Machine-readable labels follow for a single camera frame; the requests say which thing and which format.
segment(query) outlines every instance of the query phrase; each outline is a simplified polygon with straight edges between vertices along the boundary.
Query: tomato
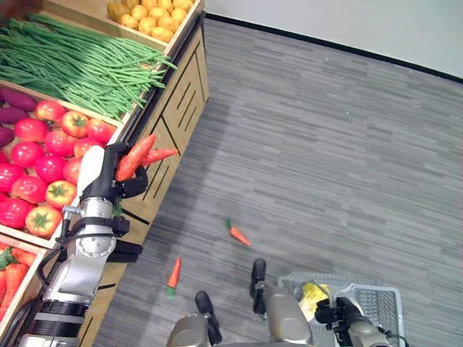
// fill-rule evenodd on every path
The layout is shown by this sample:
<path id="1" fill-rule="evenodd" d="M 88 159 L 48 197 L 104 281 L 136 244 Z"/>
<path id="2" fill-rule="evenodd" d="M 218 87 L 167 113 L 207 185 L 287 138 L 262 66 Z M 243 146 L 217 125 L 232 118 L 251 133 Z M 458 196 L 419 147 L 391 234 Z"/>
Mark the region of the tomato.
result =
<path id="1" fill-rule="evenodd" d="M 89 138 L 95 139 L 103 145 L 108 143 L 115 131 L 116 127 L 113 127 L 100 119 L 91 119 L 87 125 L 87 135 Z"/>
<path id="2" fill-rule="evenodd" d="M 18 165 L 0 163 L 0 192 L 10 193 L 14 181 L 25 174 Z"/>
<path id="3" fill-rule="evenodd" d="M 31 168 L 35 162 L 45 155 L 42 146 L 35 142 L 20 142 L 16 144 L 9 154 L 12 162 L 22 168 Z"/>
<path id="4" fill-rule="evenodd" d="M 64 178 L 72 184 L 77 184 L 80 172 L 80 159 L 74 158 L 66 163 L 63 169 Z"/>
<path id="5" fill-rule="evenodd" d="M 38 119 L 24 118 L 14 125 L 14 134 L 22 141 L 44 142 L 48 127 Z"/>
<path id="6" fill-rule="evenodd" d="M 62 214 L 50 206 L 39 206 L 27 214 L 26 228 L 32 235 L 50 237 L 62 219 Z"/>
<path id="7" fill-rule="evenodd" d="M 35 116 L 44 121 L 59 121 L 65 113 L 63 106 L 51 100 L 42 100 L 34 110 Z"/>
<path id="8" fill-rule="evenodd" d="M 60 131 L 53 131 L 46 135 L 45 147 L 51 154 L 61 157 L 72 157 L 77 139 Z"/>
<path id="9" fill-rule="evenodd" d="M 61 128 L 71 136 L 81 139 L 87 136 L 88 118 L 77 111 L 66 112 L 61 120 Z"/>
<path id="10" fill-rule="evenodd" d="M 99 143 L 95 139 L 81 139 L 78 140 L 74 146 L 74 155 L 76 158 L 81 158 L 88 152 L 89 149 L 93 146 L 100 146 L 101 143 Z"/>
<path id="11" fill-rule="evenodd" d="M 47 183 L 59 181 L 64 178 L 63 169 L 65 159 L 56 155 L 45 155 L 39 158 L 34 165 L 35 173 Z"/>
<path id="12" fill-rule="evenodd" d="M 27 214 L 34 207 L 35 205 L 16 198 L 0 202 L 0 224 L 10 228 L 23 228 Z"/>
<path id="13" fill-rule="evenodd" d="M 18 178 L 12 187 L 12 195 L 36 204 L 45 201 L 47 183 L 35 176 Z"/>
<path id="14" fill-rule="evenodd" d="M 56 181 L 46 189 L 46 203 L 61 210 L 63 206 L 71 205 L 77 194 L 74 184 L 67 181 Z"/>
<path id="15" fill-rule="evenodd" d="M 0 163 L 8 163 L 8 157 L 3 150 L 0 150 Z"/>

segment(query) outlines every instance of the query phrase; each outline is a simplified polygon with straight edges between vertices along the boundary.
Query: orange carrot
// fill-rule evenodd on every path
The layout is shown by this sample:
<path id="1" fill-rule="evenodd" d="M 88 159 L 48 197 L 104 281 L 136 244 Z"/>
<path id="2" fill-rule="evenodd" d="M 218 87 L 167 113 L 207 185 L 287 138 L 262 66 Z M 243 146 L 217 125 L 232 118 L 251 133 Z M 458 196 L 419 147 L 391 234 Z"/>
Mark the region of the orange carrot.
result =
<path id="1" fill-rule="evenodd" d="M 8 308 L 11 304 L 17 289 L 20 287 L 22 280 L 26 276 L 27 269 L 28 267 L 26 264 L 10 264 L 7 266 L 7 269 L 5 270 L 7 292 L 1 302 L 1 308 Z"/>
<path id="2" fill-rule="evenodd" d="M 174 269 L 172 270 L 172 273 L 171 273 L 171 277 L 169 277 L 169 281 L 167 282 L 167 285 L 169 286 L 167 288 L 167 295 L 170 298 L 175 296 L 177 284 L 179 284 L 181 269 L 182 269 L 182 258 L 177 257 L 177 260 L 175 261 Z"/>
<path id="3" fill-rule="evenodd" d="M 35 254 L 23 251 L 19 248 L 13 248 L 12 254 L 16 257 L 16 259 L 19 262 L 26 264 L 28 267 L 32 265 L 35 259 Z"/>
<path id="4" fill-rule="evenodd" d="M 141 166 L 148 166 L 156 161 L 163 160 L 171 155 L 176 155 L 179 150 L 151 150 L 140 162 Z"/>
<path id="5" fill-rule="evenodd" d="M 129 154 L 124 156 L 117 167 L 116 180 L 124 181 L 132 178 L 135 170 L 140 165 L 140 161 L 150 152 L 151 147 L 156 140 L 156 135 L 151 134 L 143 140 L 137 142 L 130 150 Z"/>
<path id="6" fill-rule="evenodd" d="M 247 237 L 241 234 L 241 231 L 239 231 L 239 229 L 236 226 L 232 225 L 232 221 L 230 220 L 230 218 L 226 219 L 226 226 L 230 229 L 230 235 L 232 235 L 236 240 L 238 240 L 242 244 L 245 244 L 248 247 L 251 245 L 251 242 L 247 239 Z"/>
<path id="7" fill-rule="evenodd" d="M 0 303 L 3 301 L 5 297 L 5 293 L 7 292 L 7 274 L 5 270 L 0 271 Z"/>

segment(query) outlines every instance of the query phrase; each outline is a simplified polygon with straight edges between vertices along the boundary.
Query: wooden drawer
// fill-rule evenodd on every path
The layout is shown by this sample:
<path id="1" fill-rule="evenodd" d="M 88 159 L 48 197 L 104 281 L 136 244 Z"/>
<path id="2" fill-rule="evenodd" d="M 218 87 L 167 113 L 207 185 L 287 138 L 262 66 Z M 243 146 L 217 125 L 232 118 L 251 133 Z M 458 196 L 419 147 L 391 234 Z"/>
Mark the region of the wooden drawer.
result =
<path id="1" fill-rule="evenodd" d="M 195 50 L 187 60 L 187 65 L 182 70 L 182 75 L 162 112 L 162 117 L 180 153 L 186 150 L 209 95 L 203 37 L 200 30 L 193 43 L 196 43 Z"/>
<path id="2" fill-rule="evenodd" d="M 175 144 L 162 119 L 158 120 L 153 129 L 146 127 L 145 131 L 140 135 L 140 138 L 144 138 L 152 133 L 156 134 L 156 141 L 154 142 L 155 149 L 175 148 Z M 151 224 L 179 163 L 180 155 L 173 155 L 150 165 L 147 169 L 148 190 L 145 194 L 124 200 L 122 202 L 122 207 L 129 213 Z"/>

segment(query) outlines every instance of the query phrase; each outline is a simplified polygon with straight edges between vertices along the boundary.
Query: yellow item in basket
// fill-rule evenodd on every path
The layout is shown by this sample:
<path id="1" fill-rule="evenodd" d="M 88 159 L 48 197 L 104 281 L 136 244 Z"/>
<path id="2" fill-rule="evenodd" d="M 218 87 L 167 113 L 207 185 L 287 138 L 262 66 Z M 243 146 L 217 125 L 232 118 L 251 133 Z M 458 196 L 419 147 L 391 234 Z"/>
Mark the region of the yellow item in basket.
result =
<path id="1" fill-rule="evenodd" d="M 129 8 L 123 4 L 108 4 L 106 10 L 108 11 L 109 19 L 115 22 L 118 22 L 123 14 L 130 14 Z"/>
<path id="2" fill-rule="evenodd" d="M 151 35 L 151 30 L 153 30 L 157 26 L 158 23 L 154 18 L 146 17 L 140 20 L 140 24 L 138 25 L 138 31 L 146 35 Z"/>
<path id="3" fill-rule="evenodd" d="M 132 11 L 135 6 L 140 5 L 140 0 L 124 0 L 124 5 L 129 7 L 129 10 Z"/>
<path id="4" fill-rule="evenodd" d="M 132 12 L 130 14 L 136 20 L 142 20 L 143 18 L 146 18 L 148 16 L 148 10 L 142 5 L 137 5 L 132 9 Z"/>
<path id="5" fill-rule="evenodd" d="M 172 5 L 171 0 L 158 0 L 158 6 L 166 9 L 168 13 L 171 13 L 174 9 L 174 5 Z"/>
<path id="6" fill-rule="evenodd" d="M 150 17 L 160 20 L 162 17 L 170 17 L 170 14 L 163 7 L 153 7 L 150 10 Z"/>
<path id="7" fill-rule="evenodd" d="M 164 27 L 167 30 L 172 31 L 175 33 L 177 29 L 179 28 L 179 23 L 177 23 L 174 18 L 172 17 L 163 17 L 158 21 L 158 25 L 160 27 Z"/>
<path id="8" fill-rule="evenodd" d="M 130 14 L 123 14 L 119 18 L 119 23 L 129 27 L 130 29 L 137 29 L 138 28 L 138 21 L 132 17 Z"/>
<path id="9" fill-rule="evenodd" d="M 151 30 L 151 36 L 164 41 L 165 43 L 169 43 L 169 41 L 174 37 L 174 33 L 164 27 L 155 27 Z"/>
<path id="10" fill-rule="evenodd" d="M 142 0 L 142 5 L 150 11 L 153 7 L 158 6 L 158 0 Z"/>
<path id="11" fill-rule="evenodd" d="M 329 292 L 329 287 L 326 284 L 321 284 L 320 286 L 327 292 Z M 315 316 L 317 303 L 320 300 L 327 299 L 328 297 L 314 283 L 306 283 L 302 287 L 302 291 L 303 296 L 302 299 L 299 301 L 299 307 L 301 308 L 302 313 L 305 316 L 305 319 L 309 322 Z"/>
<path id="12" fill-rule="evenodd" d="M 187 11 L 184 9 L 174 9 L 171 13 L 171 17 L 179 24 L 183 22 L 186 16 Z"/>
<path id="13" fill-rule="evenodd" d="M 173 5 L 176 9 L 184 9 L 187 12 L 193 7 L 191 0 L 174 0 Z"/>

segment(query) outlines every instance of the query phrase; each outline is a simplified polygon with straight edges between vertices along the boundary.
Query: produce display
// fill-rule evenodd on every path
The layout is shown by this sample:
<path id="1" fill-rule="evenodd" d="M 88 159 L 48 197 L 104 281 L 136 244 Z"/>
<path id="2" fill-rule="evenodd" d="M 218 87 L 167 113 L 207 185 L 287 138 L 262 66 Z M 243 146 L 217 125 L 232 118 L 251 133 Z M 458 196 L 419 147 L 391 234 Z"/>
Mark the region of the produce display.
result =
<path id="1" fill-rule="evenodd" d="M 2 28 L 0 46 L 0 79 L 116 120 L 131 111 L 134 102 L 143 106 L 142 94 L 150 87 L 165 87 L 161 80 L 166 70 L 161 66 L 175 68 L 154 48 L 39 14 L 30 15 L 28 21 L 9 20 L 7 27 Z M 33 98 L 17 97 L 15 91 L 6 92 L 4 100 L 13 108 L 34 111 L 36 121 L 55 121 L 65 112 L 62 106 L 48 101 L 37 106 Z M 24 112 L 15 110 L 6 115 L 7 112 L 2 111 L 0 123 L 28 120 Z M 68 114 L 63 127 L 73 128 L 68 131 L 71 136 L 83 137 L 78 132 L 82 127 L 79 122 L 73 126 L 74 121 L 75 114 Z M 11 138 L 11 129 L 0 128 L 0 135 L 2 139 Z"/>
<path id="2" fill-rule="evenodd" d="M 108 16 L 130 29 L 169 43 L 193 7 L 192 0 L 124 0 L 108 4 Z"/>
<path id="3" fill-rule="evenodd" d="M 35 254 L 0 242 L 0 322 L 35 259 Z"/>
<path id="4" fill-rule="evenodd" d="M 52 100 L 8 88 L 0 96 L 0 129 L 13 134 L 0 134 L 0 224 L 49 239 L 77 194 L 82 156 L 116 128 Z"/>

